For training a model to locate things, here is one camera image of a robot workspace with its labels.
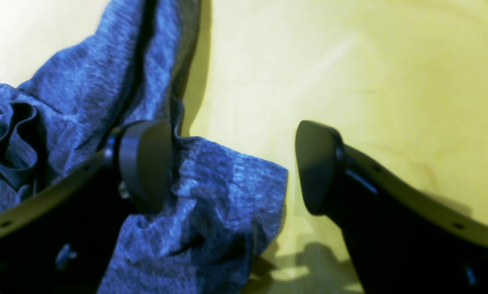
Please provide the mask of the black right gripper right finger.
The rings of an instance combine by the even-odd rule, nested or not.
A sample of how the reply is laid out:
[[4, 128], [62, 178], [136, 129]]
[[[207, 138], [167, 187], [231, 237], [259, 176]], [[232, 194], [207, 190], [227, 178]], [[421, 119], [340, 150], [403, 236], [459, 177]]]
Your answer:
[[403, 182], [337, 130], [295, 136], [308, 212], [340, 229], [367, 294], [488, 294], [488, 226]]

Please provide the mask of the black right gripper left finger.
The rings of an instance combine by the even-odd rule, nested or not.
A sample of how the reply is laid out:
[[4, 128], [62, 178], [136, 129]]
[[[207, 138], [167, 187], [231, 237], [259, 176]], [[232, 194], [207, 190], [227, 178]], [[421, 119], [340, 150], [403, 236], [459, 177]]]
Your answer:
[[94, 294], [131, 214], [158, 214], [168, 191], [173, 131], [138, 121], [69, 175], [0, 212], [0, 294]]

